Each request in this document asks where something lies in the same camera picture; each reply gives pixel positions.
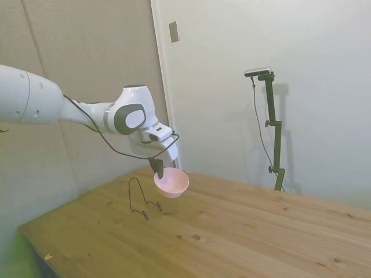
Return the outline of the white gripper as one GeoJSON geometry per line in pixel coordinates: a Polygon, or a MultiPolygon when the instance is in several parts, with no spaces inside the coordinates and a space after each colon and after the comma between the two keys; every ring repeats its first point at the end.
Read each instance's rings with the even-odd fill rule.
{"type": "Polygon", "coordinates": [[[163,160],[173,162],[177,159],[179,152],[176,141],[179,139],[177,134],[171,135],[163,141],[141,141],[139,136],[132,134],[129,136],[129,143],[132,152],[135,155],[148,158],[153,172],[159,178],[163,177],[164,164],[163,160]]]}

